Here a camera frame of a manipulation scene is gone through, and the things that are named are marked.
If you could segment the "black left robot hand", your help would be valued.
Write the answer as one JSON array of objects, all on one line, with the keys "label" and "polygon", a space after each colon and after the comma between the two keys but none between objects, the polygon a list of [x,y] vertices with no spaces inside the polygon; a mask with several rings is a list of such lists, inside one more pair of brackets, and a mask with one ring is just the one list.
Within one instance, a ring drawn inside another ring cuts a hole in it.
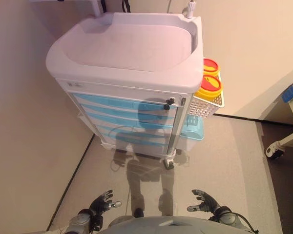
[{"label": "black left robot hand", "polygon": [[97,215],[102,215],[104,212],[110,209],[121,207],[120,201],[112,201],[113,191],[108,190],[98,196],[89,206],[89,209]]}]

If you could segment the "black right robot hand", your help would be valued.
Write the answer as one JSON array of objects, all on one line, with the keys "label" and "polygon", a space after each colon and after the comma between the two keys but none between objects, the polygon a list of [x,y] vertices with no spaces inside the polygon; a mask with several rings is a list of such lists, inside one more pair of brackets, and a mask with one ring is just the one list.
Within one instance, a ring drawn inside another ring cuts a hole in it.
[{"label": "black right robot hand", "polygon": [[217,210],[221,206],[211,195],[198,189],[192,190],[192,193],[196,196],[197,200],[200,200],[202,202],[198,205],[188,206],[187,207],[188,212],[198,212],[198,211],[210,212],[215,217],[218,216]]}]

